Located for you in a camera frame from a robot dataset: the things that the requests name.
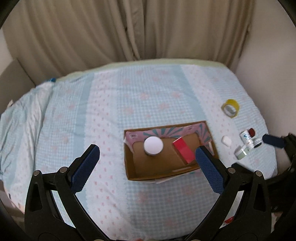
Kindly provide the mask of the beige curtain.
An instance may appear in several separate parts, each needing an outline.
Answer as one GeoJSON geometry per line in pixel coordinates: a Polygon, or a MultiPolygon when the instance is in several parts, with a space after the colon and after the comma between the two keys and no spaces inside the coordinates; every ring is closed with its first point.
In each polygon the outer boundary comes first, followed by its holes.
{"type": "Polygon", "coordinates": [[[19,1],[8,50],[35,81],[113,62],[239,58],[255,1],[19,1]]]}

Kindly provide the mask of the light green mattress edge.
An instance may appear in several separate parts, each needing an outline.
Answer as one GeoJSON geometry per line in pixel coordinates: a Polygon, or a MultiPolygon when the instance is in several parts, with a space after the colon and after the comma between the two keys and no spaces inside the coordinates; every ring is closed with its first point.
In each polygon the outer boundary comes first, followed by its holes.
{"type": "Polygon", "coordinates": [[[199,65],[199,66],[214,66],[214,67],[226,67],[230,69],[225,64],[209,61],[209,60],[199,60],[199,59],[149,59],[149,60],[140,60],[140,61],[128,61],[128,62],[114,62],[110,64],[103,65],[101,67],[92,68],[84,71],[72,72],[66,76],[57,78],[56,82],[65,81],[67,79],[76,79],[80,78],[83,74],[92,73],[96,71],[104,71],[108,69],[128,67],[128,66],[146,66],[146,65],[170,65],[170,64],[181,64],[181,65],[199,65]]]}

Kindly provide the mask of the small black label jar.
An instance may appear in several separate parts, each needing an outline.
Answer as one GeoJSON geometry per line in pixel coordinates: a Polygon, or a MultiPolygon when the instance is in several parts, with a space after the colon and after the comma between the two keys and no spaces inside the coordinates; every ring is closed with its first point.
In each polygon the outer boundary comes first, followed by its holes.
{"type": "Polygon", "coordinates": [[[254,138],[252,141],[253,141],[254,148],[258,148],[260,145],[262,145],[262,139],[261,138],[254,138]]]}

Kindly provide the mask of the grey sofa headboard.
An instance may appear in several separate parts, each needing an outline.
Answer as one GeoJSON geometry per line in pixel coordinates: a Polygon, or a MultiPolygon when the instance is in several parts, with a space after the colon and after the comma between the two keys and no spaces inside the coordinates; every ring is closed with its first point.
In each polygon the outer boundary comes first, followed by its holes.
{"type": "Polygon", "coordinates": [[[3,113],[9,102],[17,101],[36,85],[27,75],[17,59],[13,60],[1,73],[1,113],[3,113]]]}

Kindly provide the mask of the light blue patterned bedsheet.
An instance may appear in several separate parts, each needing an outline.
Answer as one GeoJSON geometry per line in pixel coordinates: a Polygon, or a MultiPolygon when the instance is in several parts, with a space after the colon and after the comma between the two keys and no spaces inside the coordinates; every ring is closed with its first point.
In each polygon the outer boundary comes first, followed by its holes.
{"type": "Polygon", "coordinates": [[[236,161],[240,133],[268,133],[259,109],[226,67],[142,65],[83,74],[31,89],[1,115],[1,180],[25,209],[32,173],[69,166],[91,144],[100,161],[77,197],[96,224],[120,240],[165,240],[191,233],[214,205],[200,170],[161,184],[130,181],[124,132],[206,121],[225,166],[236,161]],[[235,118],[221,109],[238,102],[235,118]],[[221,139],[228,136],[230,147],[221,139]]]}

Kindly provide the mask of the yellow tape roll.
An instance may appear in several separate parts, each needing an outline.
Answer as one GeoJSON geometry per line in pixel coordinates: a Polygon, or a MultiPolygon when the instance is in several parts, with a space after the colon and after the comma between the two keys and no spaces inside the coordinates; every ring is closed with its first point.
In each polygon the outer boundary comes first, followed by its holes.
{"type": "Polygon", "coordinates": [[[227,99],[221,109],[229,118],[235,118],[239,113],[240,106],[236,100],[227,99]]]}

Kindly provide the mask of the white lid green jar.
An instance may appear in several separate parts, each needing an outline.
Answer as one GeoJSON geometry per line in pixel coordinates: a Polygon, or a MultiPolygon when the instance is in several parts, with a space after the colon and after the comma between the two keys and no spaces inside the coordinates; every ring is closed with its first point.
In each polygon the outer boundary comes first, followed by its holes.
{"type": "Polygon", "coordinates": [[[164,148],[164,143],[159,137],[148,137],[144,141],[144,151],[150,155],[155,156],[159,154],[164,148]]]}

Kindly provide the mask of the cardboard box pink pattern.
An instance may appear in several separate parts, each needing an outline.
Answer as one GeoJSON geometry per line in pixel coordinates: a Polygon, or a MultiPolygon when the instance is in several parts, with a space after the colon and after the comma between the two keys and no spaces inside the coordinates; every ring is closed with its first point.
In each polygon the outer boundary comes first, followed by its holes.
{"type": "Polygon", "coordinates": [[[199,169],[196,158],[186,165],[175,151],[172,142],[180,137],[185,140],[194,154],[198,147],[204,146],[215,158],[218,158],[213,137],[205,120],[125,130],[125,170],[128,180],[169,178],[199,169]],[[159,137],[164,143],[163,150],[155,156],[150,156],[144,151],[144,141],[152,136],[159,137]]]}

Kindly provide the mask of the red rectangular box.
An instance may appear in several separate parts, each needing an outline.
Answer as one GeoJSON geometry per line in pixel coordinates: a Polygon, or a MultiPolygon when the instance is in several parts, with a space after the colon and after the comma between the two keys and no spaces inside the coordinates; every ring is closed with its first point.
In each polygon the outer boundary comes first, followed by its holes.
{"type": "Polygon", "coordinates": [[[177,154],[180,156],[180,158],[186,165],[190,164],[192,161],[195,160],[195,154],[189,148],[189,146],[186,144],[185,140],[182,137],[173,141],[172,145],[177,154]]]}

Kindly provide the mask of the white small square case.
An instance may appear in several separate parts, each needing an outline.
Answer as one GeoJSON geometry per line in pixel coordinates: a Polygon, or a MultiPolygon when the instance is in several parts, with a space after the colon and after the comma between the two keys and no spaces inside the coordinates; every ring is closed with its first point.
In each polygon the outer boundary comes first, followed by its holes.
{"type": "Polygon", "coordinates": [[[228,136],[223,136],[221,142],[227,147],[230,147],[232,144],[232,140],[228,136]]]}

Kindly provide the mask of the small white lid jar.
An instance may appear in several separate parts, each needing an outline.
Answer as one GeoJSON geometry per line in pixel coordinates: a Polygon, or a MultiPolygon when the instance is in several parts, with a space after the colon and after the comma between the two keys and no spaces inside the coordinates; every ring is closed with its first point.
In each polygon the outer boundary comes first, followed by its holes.
{"type": "Polygon", "coordinates": [[[237,160],[241,160],[247,156],[249,149],[246,145],[238,146],[235,149],[234,155],[236,156],[237,160]]]}

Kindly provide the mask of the white blue label bottle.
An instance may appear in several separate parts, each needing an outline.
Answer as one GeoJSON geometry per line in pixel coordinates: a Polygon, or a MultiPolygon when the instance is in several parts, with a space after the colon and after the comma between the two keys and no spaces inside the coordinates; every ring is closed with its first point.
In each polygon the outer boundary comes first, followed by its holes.
{"type": "Polygon", "coordinates": [[[241,140],[248,147],[248,149],[254,148],[252,137],[250,137],[248,130],[244,130],[240,133],[241,140]]]}

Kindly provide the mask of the red round cap jar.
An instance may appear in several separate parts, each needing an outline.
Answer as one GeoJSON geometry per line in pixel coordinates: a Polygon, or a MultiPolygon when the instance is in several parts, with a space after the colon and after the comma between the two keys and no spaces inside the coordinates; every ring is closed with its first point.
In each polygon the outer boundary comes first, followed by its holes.
{"type": "Polygon", "coordinates": [[[249,133],[250,137],[252,137],[252,138],[255,136],[255,130],[253,128],[250,128],[248,130],[248,133],[249,133]]]}

